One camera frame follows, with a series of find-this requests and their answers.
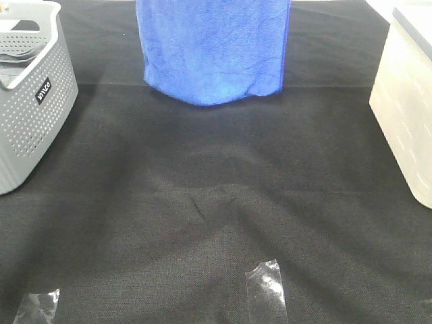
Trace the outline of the clear tape strip centre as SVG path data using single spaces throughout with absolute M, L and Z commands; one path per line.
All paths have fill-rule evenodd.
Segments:
M 249 323 L 287 324 L 288 316 L 279 263 L 259 263 L 245 273 Z

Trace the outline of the black fabric table mat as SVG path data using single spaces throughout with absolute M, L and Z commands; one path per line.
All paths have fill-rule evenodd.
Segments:
M 246 323 L 278 261 L 290 323 L 424 323 L 431 210 L 369 107 L 388 23 L 295 1 L 283 91 L 217 107 L 142 81 L 133 1 L 62 1 L 75 105 L 1 197 L 1 322 L 59 290 L 56 323 Z

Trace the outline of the clear tape strip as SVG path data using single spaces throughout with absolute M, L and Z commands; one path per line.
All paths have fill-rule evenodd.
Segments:
M 13 324 L 53 324 L 59 296 L 60 289 L 46 294 L 25 294 Z
M 259 263 L 245 273 L 249 323 L 287 324 L 288 316 L 279 263 Z

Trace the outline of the white plastic storage box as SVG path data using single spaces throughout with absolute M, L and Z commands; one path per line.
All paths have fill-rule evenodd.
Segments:
M 392 16 L 369 104 L 413 197 L 431 207 L 431 2 Z

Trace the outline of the blue microfibre towel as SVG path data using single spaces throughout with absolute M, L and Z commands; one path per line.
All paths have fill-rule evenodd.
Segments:
M 282 90 L 291 2 L 137 1 L 144 81 L 214 106 Z

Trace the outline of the clear tape strip left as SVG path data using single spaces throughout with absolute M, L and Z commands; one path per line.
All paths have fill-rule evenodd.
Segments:
M 53 324 L 59 296 L 60 289 L 46 294 L 25 294 L 13 324 Z

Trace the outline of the grey perforated plastic basket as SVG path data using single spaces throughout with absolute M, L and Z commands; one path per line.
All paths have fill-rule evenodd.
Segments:
M 21 186 L 47 152 L 78 96 L 78 85 L 54 1 L 2 1 L 1 21 L 35 30 L 1 31 L 1 53 L 43 46 L 7 87 L 1 86 L 1 193 Z

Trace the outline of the grey cloth in basket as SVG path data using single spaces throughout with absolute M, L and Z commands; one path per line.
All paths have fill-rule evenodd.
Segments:
M 30 65 L 43 46 L 37 46 L 21 53 L 1 53 L 1 86 L 7 87 Z

